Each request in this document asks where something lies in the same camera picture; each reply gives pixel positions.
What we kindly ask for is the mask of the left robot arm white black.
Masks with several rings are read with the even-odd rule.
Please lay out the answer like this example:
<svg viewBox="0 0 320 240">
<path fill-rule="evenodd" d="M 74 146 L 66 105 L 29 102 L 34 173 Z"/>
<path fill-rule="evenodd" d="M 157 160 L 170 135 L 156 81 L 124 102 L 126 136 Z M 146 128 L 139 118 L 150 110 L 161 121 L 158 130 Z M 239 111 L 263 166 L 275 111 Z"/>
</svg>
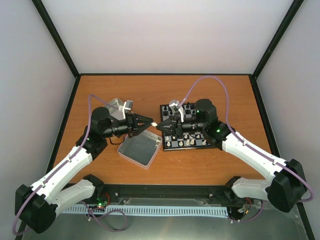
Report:
<svg viewBox="0 0 320 240">
<path fill-rule="evenodd" d="M 14 221 L 12 233 L 18 220 L 36 233 L 43 233 L 67 208 L 91 199 L 103 198 L 103 182 L 89 174 L 77 184 L 66 188 L 66 184 L 84 167 L 92 163 L 107 147 L 107 138 L 126 135 L 138 136 L 153 123 L 150 117 L 126 112 L 124 119 L 110 115 L 106 107 L 88 110 L 88 125 L 67 156 L 45 176 L 31 186 L 22 184 L 15 192 Z"/>
</svg>

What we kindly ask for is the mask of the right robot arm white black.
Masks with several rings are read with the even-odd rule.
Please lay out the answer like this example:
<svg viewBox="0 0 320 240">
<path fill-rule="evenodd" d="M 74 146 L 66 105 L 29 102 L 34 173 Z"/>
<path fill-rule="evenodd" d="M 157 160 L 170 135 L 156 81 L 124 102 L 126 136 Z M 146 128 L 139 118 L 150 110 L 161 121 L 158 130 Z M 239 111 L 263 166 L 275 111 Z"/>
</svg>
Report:
<svg viewBox="0 0 320 240">
<path fill-rule="evenodd" d="M 184 117 L 177 101 L 169 106 L 173 115 L 158 123 L 163 133 L 181 137 L 184 133 L 200 132 L 215 148 L 229 153 L 259 172 L 264 179 L 236 177 L 231 191 L 238 198 L 254 198 L 269 201 L 276 209 L 288 213 L 307 192 L 302 164 L 272 155 L 245 139 L 234 128 L 218 119 L 217 108 L 209 99 L 194 104 L 195 115 Z"/>
</svg>

